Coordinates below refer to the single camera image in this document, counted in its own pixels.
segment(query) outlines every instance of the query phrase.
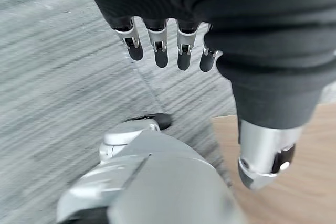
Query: gray carpet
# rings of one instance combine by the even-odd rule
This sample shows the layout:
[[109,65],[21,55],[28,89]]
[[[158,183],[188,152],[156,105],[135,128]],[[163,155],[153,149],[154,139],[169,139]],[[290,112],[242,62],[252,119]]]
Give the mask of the gray carpet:
[[[98,162],[104,131],[148,112],[173,115],[167,134],[200,152],[229,184],[210,118],[235,113],[229,82],[202,73],[202,25],[191,67],[130,60],[93,0],[0,0],[0,223],[54,223],[60,194]],[[324,101],[331,101],[328,88]]]

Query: black rubber foot pad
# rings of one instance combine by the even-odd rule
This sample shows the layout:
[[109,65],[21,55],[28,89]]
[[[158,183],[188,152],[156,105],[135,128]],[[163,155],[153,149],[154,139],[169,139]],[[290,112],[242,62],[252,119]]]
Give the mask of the black rubber foot pad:
[[165,113],[148,114],[148,115],[138,116],[137,118],[129,118],[125,120],[125,122],[134,121],[134,120],[143,120],[143,119],[155,120],[160,130],[168,129],[173,124],[172,116],[169,114],[165,114]]

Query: robotic hand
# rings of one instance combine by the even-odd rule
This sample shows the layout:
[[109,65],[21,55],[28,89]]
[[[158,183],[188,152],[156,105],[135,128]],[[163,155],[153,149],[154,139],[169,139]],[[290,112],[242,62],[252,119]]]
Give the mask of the robotic hand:
[[155,61],[168,62],[168,18],[177,21],[178,67],[186,70],[200,22],[209,23],[201,70],[217,60],[232,83],[239,118],[238,169],[249,189],[291,163],[322,89],[336,79],[336,0],[95,0],[134,60],[143,51],[140,16]]
[[[200,22],[209,23],[200,68],[224,53],[216,65],[236,100],[242,182],[260,189],[289,167],[322,89],[336,80],[336,0],[95,1],[134,60],[143,57],[134,16],[143,19],[161,68],[168,18],[181,70]],[[108,133],[101,164],[61,197],[58,222],[246,223],[215,169],[164,128],[149,115]]]

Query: wooden floor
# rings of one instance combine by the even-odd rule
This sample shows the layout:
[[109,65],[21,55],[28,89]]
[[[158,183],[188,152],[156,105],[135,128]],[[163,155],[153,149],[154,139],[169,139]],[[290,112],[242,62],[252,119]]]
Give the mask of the wooden floor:
[[236,116],[215,118],[214,128],[236,196],[251,223],[336,223],[336,104],[317,108],[292,166],[257,192],[246,189],[239,178],[236,120]]

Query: black fingertip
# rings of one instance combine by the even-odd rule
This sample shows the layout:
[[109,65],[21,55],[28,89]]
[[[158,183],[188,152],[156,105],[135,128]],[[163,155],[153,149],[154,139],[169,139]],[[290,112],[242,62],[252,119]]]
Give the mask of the black fingertip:
[[157,52],[155,52],[155,62],[156,65],[159,68],[164,68],[167,66],[168,64],[168,53],[167,50],[165,52],[158,50]]
[[187,70],[190,66],[190,55],[187,52],[182,52],[182,54],[178,55],[177,66],[181,70]]
[[199,68],[203,72],[209,72],[212,69],[212,66],[214,65],[215,57],[211,53],[208,55],[205,55],[202,53],[201,61],[199,63]]
[[139,42],[139,46],[137,48],[132,46],[130,49],[128,49],[128,53],[133,60],[141,60],[143,57],[143,49],[141,43]]

